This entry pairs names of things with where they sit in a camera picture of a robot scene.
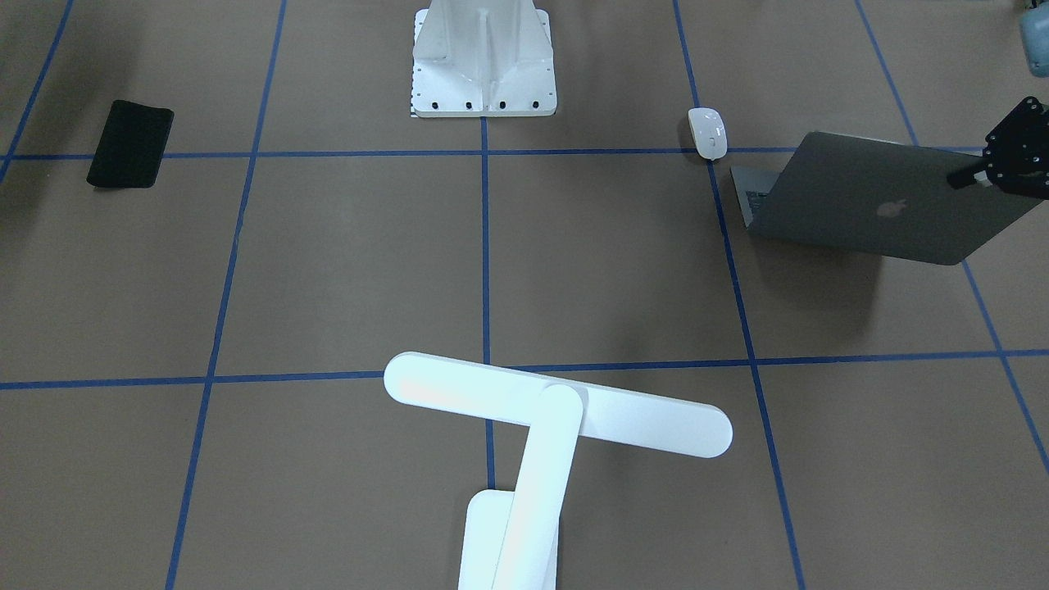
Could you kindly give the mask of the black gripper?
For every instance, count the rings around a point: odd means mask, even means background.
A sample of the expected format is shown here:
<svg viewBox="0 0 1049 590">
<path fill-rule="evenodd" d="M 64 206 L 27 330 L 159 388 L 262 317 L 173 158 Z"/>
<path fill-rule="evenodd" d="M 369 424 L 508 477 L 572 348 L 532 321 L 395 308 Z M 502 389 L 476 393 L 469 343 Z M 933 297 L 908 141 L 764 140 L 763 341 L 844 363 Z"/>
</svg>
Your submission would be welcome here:
<svg viewBox="0 0 1049 590">
<path fill-rule="evenodd" d="M 1001 191 L 1048 198 L 1048 112 L 1039 98 L 1023 98 L 986 135 L 983 157 L 987 167 L 977 163 L 948 173 L 949 186 L 988 187 L 989 178 Z"/>
</svg>

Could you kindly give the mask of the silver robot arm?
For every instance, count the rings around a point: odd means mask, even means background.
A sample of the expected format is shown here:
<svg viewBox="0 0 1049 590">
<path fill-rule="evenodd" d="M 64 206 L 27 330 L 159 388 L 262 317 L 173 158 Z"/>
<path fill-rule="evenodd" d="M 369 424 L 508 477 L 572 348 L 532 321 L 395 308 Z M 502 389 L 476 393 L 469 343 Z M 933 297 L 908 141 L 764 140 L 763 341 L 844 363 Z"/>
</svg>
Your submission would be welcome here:
<svg viewBox="0 0 1049 590">
<path fill-rule="evenodd" d="M 1031 75 L 1048 75 L 1048 7 L 1046 1 L 1025 1 L 1019 19 L 1020 41 Z M 975 184 L 1018 197 L 1048 198 L 1048 111 L 1029 96 L 985 136 L 977 163 L 948 173 L 952 189 Z"/>
</svg>

